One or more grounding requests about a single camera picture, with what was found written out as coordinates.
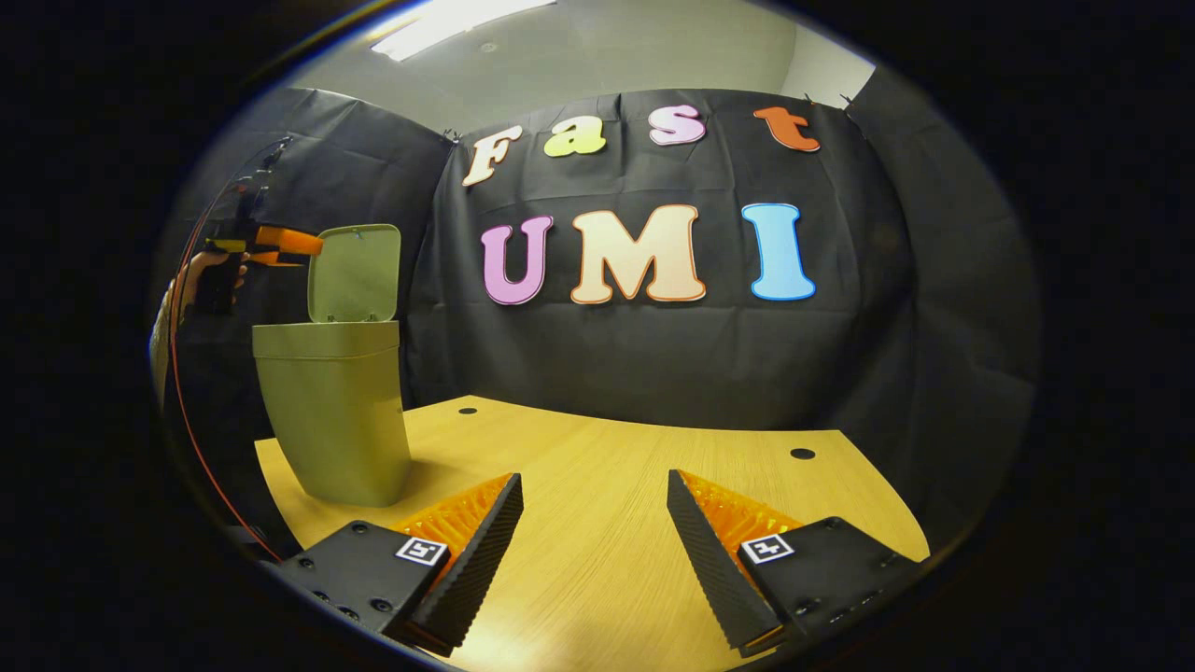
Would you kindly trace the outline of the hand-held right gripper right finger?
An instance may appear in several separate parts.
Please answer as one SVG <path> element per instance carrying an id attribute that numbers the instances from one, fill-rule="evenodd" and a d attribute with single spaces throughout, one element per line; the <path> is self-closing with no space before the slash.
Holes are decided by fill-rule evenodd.
<path id="1" fill-rule="evenodd" d="M 805 650 L 891 601 L 921 563 L 841 517 L 797 523 L 684 469 L 667 511 L 733 650 Z"/>

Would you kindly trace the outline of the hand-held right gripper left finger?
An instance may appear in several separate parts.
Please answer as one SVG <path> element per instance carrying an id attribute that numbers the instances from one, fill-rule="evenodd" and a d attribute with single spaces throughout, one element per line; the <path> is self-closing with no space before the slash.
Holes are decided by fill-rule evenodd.
<path id="1" fill-rule="evenodd" d="M 522 513 L 522 478 L 507 474 L 393 529 L 351 520 L 274 574 L 380 637 L 448 656 L 482 609 Z"/>

